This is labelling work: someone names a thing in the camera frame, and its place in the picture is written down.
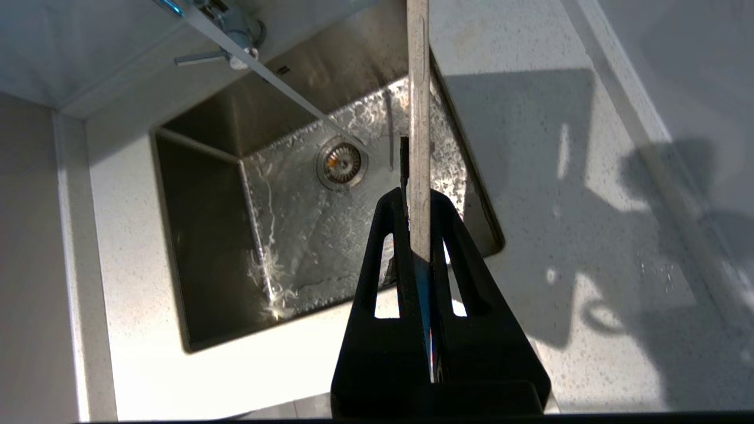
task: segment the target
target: sink drain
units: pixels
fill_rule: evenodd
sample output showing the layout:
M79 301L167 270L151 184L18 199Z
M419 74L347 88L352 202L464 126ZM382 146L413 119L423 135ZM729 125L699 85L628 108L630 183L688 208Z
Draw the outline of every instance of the sink drain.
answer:
M343 137L333 137L317 154L317 177L331 190L356 186L366 171L367 157Z

